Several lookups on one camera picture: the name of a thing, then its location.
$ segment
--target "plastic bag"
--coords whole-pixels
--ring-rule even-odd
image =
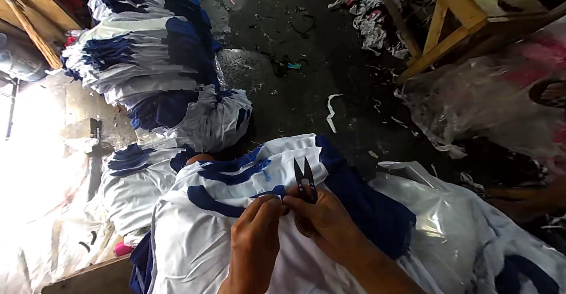
[[[532,261],[566,288],[566,257],[470,190],[439,180],[416,161],[379,165],[403,172],[378,173],[369,184],[417,216],[409,250],[444,293],[496,293],[495,278],[510,254]],[[530,286],[524,282],[522,289]]]
[[[532,158],[565,155],[563,111],[534,103],[531,86],[566,77],[566,24],[555,23],[492,56],[417,75],[403,93],[415,124],[439,150],[461,158],[452,141],[486,136]]]

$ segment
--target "stack of shirts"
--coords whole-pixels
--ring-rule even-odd
[[[131,287],[137,293],[216,293],[228,275],[230,227],[254,198],[285,195],[296,185],[293,161],[306,157],[315,184],[342,202],[362,232],[421,284],[427,271],[407,256],[415,215],[372,190],[324,138],[275,139],[233,161],[194,163],[179,171],[156,204],[151,232],[132,252]],[[268,293],[364,293],[351,274],[295,227],[279,222],[279,256]]]
[[[161,16],[186,16],[187,1],[199,6],[199,0],[89,0],[92,18],[98,22],[112,14],[159,14]]]
[[[221,45],[198,0],[89,0],[89,7],[100,23],[63,50],[67,75],[125,106],[135,129],[202,140],[205,151],[246,132],[251,102],[218,80]]]
[[[188,138],[133,143],[112,154],[105,164],[101,183],[104,205],[128,245],[139,241],[138,230],[149,227],[155,202],[173,186],[177,172],[200,153],[193,147],[198,150],[199,143]]]

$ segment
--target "scissors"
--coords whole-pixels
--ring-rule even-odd
[[[301,198],[303,201],[308,202],[309,204],[316,204],[318,196],[316,194],[315,180],[312,177],[312,170],[310,164],[308,164],[307,157],[305,156],[305,174],[303,174],[303,172],[301,171],[296,158],[294,159],[294,161],[295,179],[297,181],[297,185],[299,186],[299,198]]]

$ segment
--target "dirty floor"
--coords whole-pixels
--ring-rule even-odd
[[[402,61],[387,52],[375,56],[361,50],[348,10],[327,10],[334,1],[201,0],[224,46],[218,57],[228,85],[245,89],[254,104],[246,136],[217,158],[231,159],[273,138],[314,132],[329,138],[366,180],[374,177],[379,161],[416,160],[458,183],[460,171],[477,166],[435,150],[393,96],[391,72],[401,73]],[[281,72],[272,60],[302,66]],[[332,100],[336,134],[326,121],[332,94],[342,94]]]

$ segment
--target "wooden frame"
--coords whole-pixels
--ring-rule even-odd
[[[500,1],[437,0],[426,43],[421,52],[394,2],[383,0],[412,56],[407,62],[406,71],[399,76],[398,82],[421,73],[478,32],[482,37],[485,35],[485,40],[473,46],[458,62],[485,54],[493,49],[494,45],[510,37],[538,30],[566,14],[566,3],[549,12],[537,0],[509,0],[510,3],[506,1],[508,4],[519,6],[521,11],[506,11],[500,6]],[[461,26],[441,40],[442,27],[448,10],[459,20]]]

